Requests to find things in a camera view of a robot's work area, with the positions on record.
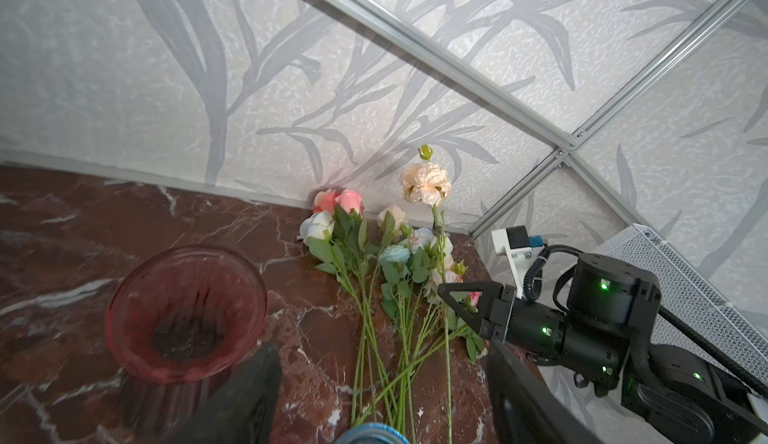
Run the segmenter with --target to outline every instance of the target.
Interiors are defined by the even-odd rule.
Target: black robot motor
[[[527,236],[525,227],[507,233]],[[542,270],[552,253],[578,257],[554,287],[552,298],[558,309],[536,302],[542,290]],[[562,305],[558,295],[569,280],[571,289]],[[581,388],[592,382],[597,397],[616,389],[623,372],[621,405],[672,442],[746,443],[761,432],[768,436],[768,425],[755,415],[751,405],[755,396],[744,382],[763,397],[768,396],[768,386],[665,309],[653,273],[613,257],[544,244],[522,286],[523,299],[514,298],[513,286],[495,282],[443,284],[438,294],[481,337],[515,344],[539,366],[573,370],[574,384]],[[451,292],[459,291],[482,292],[476,314],[451,297]],[[738,379],[687,350],[651,345],[658,314]],[[492,362],[501,365],[503,360]],[[498,390],[489,390],[492,396],[498,394]],[[509,417],[509,409],[497,412],[494,407],[495,419]],[[504,422],[498,426],[513,428]]]

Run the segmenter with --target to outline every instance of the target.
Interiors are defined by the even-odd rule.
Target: red marble surface
[[[358,317],[296,241],[309,211],[48,170],[0,168],[0,436],[17,442],[125,442],[123,377],[104,342],[120,279],[169,247],[234,249],[260,269],[269,310],[260,342],[280,347],[273,442],[332,442],[350,424]],[[454,257],[488,279],[466,236]],[[393,328],[376,315],[385,354]],[[485,373],[452,346],[454,442],[496,442]],[[445,356],[414,389],[420,442],[446,442]]]

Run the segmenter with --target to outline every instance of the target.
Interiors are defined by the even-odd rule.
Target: wallpaper
[[[638,34],[676,12],[653,0],[381,1],[566,130],[686,25]],[[428,142],[464,229],[552,151],[317,0],[0,4],[0,150],[378,211]]]
[[[689,23],[675,7],[649,6],[656,0],[376,1],[496,84],[535,75],[516,97],[568,132]],[[685,11],[698,16],[705,9]]]
[[[583,149],[763,335],[767,113],[768,0],[753,0]]]
[[[454,227],[552,151],[317,0],[0,3],[2,147],[428,220],[398,189],[427,142]]]

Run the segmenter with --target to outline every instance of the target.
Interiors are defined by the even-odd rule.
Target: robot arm
[[[541,286],[534,279],[541,277],[545,264],[542,256],[548,256],[555,246],[548,247],[540,238],[529,238],[524,227],[495,230],[492,235],[497,254],[508,258],[515,283],[524,285],[443,284],[438,295],[476,333],[492,342],[488,386],[496,421],[516,420],[531,426],[538,422],[523,412],[531,412],[529,404],[523,401],[531,396],[523,397],[523,393],[508,389],[510,382],[520,380],[518,373],[524,372],[521,366],[518,369],[514,362],[503,358],[505,343],[513,343],[527,350],[529,358],[538,365],[562,365],[573,370],[577,387],[592,382],[597,397],[616,389],[623,372],[621,405],[642,416],[672,442],[746,443],[756,442],[754,439],[761,433],[768,436],[768,425],[758,417],[766,403],[743,381],[764,396],[768,395],[768,386],[661,307],[660,285],[655,275],[612,257],[563,247],[562,251],[578,256],[578,262],[568,271],[572,273],[572,283],[567,306],[552,309],[535,302]],[[565,277],[558,287],[565,285],[568,276]],[[469,313],[451,297],[451,292],[460,291],[482,292],[477,313]],[[650,335],[658,313],[741,380],[687,350],[651,345]],[[504,372],[514,376],[502,378]],[[540,387],[530,392],[548,393]],[[500,398],[499,392],[509,402]],[[511,424],[497,422],[496,426],[497,430],[504,430]],[[541,431],[538,427],[532,430],[536,434]],[[519,434],[514,432],[500,433],[499,437],[502,442],[582,442],[579,439],[583,434],[569,431],[560,435],[560,440],[550,440],[549,436],[533,441],[519,440]]]

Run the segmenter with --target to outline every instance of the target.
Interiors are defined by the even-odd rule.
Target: white wall
[[[648,0],[379,1],[566,131],[686,25],[631,38],[675,14]],[[464,228],[551,152],[315,4],[0,0],[0,151],[376,210],[426,141]]]

